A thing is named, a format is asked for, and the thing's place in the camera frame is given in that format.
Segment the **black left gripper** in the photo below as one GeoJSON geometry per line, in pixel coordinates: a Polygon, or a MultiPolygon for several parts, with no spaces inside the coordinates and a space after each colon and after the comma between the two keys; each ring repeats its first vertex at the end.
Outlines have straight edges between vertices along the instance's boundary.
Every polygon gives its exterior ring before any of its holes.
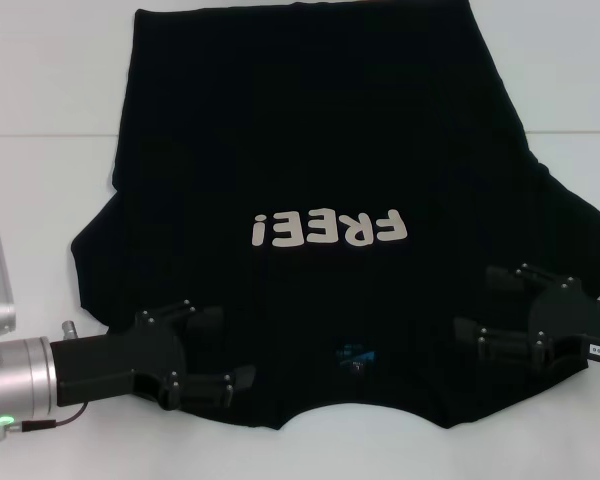
{"type": "Polygon", "coordinates": [[[145,309],[135,325],[122,333],[53,342],[57,405],[133,394],[155,401],[166,411],[230,407],[237,393],[252,387],[256,368],[190,374],[183,347],[185,342],[221,335],[224,317],[221,306],[200,306],[185,299],[145,309]]]}

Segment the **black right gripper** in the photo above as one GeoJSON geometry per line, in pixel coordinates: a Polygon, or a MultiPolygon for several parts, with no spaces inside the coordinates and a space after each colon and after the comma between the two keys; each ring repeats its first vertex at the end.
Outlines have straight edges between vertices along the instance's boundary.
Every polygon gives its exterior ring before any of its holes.
{"type": "Polygon", "coordinates": [[[528,263],[512,269],[489,266],[486,285],[490,290],[506,292],[530,312],[528,332],[497,329],[456,317],[456,342],[479,360],[521,363],[541,371],[546,346],[554,359],[577,349],[583,358],[600,363],[600,300],[586,295],[574,277],[528,263]]]}

